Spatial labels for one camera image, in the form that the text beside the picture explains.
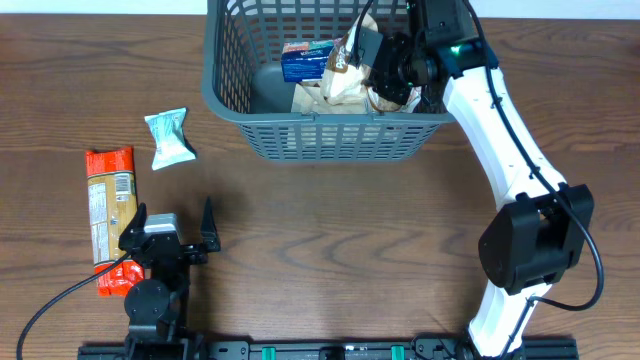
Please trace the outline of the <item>mint green wipes packet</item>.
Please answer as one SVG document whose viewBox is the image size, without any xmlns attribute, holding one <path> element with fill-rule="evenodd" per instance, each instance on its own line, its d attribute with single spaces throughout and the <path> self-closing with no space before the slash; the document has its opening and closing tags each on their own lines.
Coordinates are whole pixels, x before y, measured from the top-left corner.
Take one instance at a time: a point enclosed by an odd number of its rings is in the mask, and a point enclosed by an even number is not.
<svg viewBox="0 0 640 360">
<path fill-rule="evenodd" d="M 183 123 L 187 108 L 164 111 L 144 117 L 155 141 L 156 150 L 152 161 L 154 171 L 196 159 L 196 154 L 186 144 Z"/>
</svg>

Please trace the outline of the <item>brown white snack bag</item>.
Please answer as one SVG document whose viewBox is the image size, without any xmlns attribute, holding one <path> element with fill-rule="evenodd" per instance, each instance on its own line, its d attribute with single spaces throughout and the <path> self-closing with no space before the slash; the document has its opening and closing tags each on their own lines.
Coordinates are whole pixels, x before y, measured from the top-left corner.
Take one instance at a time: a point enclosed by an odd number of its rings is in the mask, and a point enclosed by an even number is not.
<svg viewBox="0 0 640 360">
<path fill-rule="evenodd" d="M 412 113 L 421 100 L 420 88 L 413 88 L 404 104 L 386 100 L 372 86 L 365 84 L 371 68 L 367 65 L 356 67 L 349 63 L 352 58 L 357 23 L 358 21 L 354 22 L 329 55 L 320 84 L 324 112 L 330 114 Z"/>
</svg>

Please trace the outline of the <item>blue tissue pack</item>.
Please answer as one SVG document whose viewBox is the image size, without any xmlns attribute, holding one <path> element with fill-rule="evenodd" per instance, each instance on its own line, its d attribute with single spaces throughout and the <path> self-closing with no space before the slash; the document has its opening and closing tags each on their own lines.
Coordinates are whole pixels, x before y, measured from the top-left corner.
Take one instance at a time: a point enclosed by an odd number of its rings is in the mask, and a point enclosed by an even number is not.
<svg viewBox="0 0 640 360">
<path fill-rule="evenodd" d="M 322 79 L 334 40 L 287 42 L 284 44 L 280 64 L 285 82 L 309 82 Z"/>
</svg>

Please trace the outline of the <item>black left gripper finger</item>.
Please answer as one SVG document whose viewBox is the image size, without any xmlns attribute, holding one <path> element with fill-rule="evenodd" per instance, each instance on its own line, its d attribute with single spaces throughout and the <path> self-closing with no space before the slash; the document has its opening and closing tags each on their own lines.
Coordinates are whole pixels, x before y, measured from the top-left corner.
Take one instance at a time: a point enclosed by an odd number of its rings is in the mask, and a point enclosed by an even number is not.
<svg viewBox="0 0 640 360">
<path fill-rule="evenodd" d="M 118 247 L 120 250 L 134 250 L 141 246 L 144 240 L 146 219 L 146 204 L 141 203 L 133 218 L 119 236 Z"/>
<path fill-rule="evenodd" d="M 210 198 L 207 198 L 205 201 L 200 234 L 207 252 L 219 252 L 221 250 L 220 238 L 215 225 L 213 206 Z"/>
</svg>

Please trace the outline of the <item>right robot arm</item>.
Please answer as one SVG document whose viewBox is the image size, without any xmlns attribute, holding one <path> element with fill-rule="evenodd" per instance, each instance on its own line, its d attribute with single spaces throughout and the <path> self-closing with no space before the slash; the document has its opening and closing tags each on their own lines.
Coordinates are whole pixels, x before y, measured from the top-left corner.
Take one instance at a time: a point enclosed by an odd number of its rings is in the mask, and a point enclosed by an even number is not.
<svg viewBox="0 0 640 360">
<path fill-rule="evenodd" d="M 301 79 L 286 73 L 286 45 L 335 43 L 384 100 L 414 113 L 297 110 Z M 210 0 L 202 94 L 262 158 L 289 163 L 385 162 L 412 156 L 445 123 L 461 126 L 490 183 L 497 214 L 482 234 L 487 276 L 461 336 L 408 344 L 256 345 L 262 359 L 574 359 L 572 339 L 524 339 L 547 291 L 594 242 L 594 200 L 569 185 L 519 116 L 499 62 L 466 1 Z"/>
</svg>

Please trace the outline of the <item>beige snack bag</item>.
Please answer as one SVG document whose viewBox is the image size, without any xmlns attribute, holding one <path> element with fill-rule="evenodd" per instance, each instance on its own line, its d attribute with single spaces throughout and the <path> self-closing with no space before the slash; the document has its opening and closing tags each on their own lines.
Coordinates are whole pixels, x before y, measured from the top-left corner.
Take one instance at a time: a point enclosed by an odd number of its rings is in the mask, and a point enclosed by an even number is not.
<svg viewBox="0 0 640 360">
<path fill-rule="evenodd" d="M 363 114 L 370 110 L 368 100 L 351 103 L 351 104 L 338 104 L 330 105 L 321 95 L 319 87 L 307 87 L 296 85 L 291 112 L 317 113 L 317 114 Z M 337 143 L 339 125 L 322 125 L 320 127 L 311 125 L 302 125 L 301 130 L 301 144 L 302 146 L 315 146 L 316 145 L 316 130 L 320 131 L 320 143 L 321 145 L 334 146 Z M 357 140 L 360 126 L 356 125 L 343 125 L 342 130 L 342 142 L 354 143 Z M 293 127 L 287 128 L 290 130 L 288 135 L 283 138 L 285 146 L 292 148 L 296 146 L 298 142 L 296 135 L 294 134 Z M 363 132 L 362 141 L 372 142 L 378 137 L 380 126 L 365 126 Z"/>
</svg>

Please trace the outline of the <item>red orange snack packet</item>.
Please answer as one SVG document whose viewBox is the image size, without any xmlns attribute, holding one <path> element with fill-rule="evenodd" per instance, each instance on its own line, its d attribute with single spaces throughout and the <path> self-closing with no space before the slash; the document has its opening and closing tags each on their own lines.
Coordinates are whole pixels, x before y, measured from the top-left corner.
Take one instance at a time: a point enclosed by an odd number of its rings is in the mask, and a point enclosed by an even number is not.
<svg viewBox="0 0 640 360">
<path fill-rule="evenodd" d="M 138 209 L 134 148 L 88 151 L 85 165 L 94 271 L 114 266 L 96 281 L 98 294 L 124 296 L 145 278 L 145 270 L 131 259 L 115 264 L 124 255 L 119 237 Z"/>
</svg>

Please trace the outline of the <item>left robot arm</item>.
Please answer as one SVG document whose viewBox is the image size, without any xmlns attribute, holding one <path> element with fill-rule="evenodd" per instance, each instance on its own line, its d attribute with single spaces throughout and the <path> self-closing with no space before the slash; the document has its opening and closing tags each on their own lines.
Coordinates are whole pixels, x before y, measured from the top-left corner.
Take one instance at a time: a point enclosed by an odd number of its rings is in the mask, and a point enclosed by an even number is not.
<svg viewBox="0 0 640 360">
<path fill-rule="evenodd" d="M 129 317 L 128 360 L 206 360 L 204 336 L 187 329 L 190 268 L 203 265 L 210 249 L 184 244 L 177 216 L 148 215 L 140 204 L 119 238 L 119 248 L 150 275 L 133 285 L 124 301 Z"/>
</svg>

